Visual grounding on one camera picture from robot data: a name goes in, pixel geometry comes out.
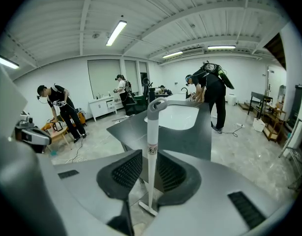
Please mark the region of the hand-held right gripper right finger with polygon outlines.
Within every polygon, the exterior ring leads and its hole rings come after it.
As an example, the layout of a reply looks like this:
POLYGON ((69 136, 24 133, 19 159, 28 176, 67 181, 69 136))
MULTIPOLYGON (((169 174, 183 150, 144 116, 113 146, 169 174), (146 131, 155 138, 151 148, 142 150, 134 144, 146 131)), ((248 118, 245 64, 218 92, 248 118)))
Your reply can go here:
POLYGON ((157 202, 159 206, 184 204, 197 192, 202 179, 194 166, 164 151, 159 152, 157 162, 164 189, 157 202))

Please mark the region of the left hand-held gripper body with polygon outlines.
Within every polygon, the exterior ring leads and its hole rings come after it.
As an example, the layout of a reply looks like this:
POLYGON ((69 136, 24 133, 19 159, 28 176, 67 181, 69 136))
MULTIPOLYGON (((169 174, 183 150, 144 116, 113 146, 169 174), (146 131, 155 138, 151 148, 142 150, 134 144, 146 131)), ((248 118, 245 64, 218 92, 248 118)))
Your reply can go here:
POLYGON ((52 142, 50 134, 35 126, 32 117, 28 114, 20 115, 15 125, 14 136, 17 141, 31 146, 36 153, 44 153, 45 148, 52 142))

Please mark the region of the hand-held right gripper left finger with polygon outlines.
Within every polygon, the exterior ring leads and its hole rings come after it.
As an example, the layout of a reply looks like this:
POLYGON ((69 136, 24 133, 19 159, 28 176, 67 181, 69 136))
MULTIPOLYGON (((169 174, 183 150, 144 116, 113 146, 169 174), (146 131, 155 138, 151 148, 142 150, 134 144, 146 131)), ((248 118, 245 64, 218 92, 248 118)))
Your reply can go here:
POLYGON ((102 191, 112 199, 128 200, 128 195, 142 172, 142 150, 132 150, 124 158, 103 167, 96 175, 102 191))

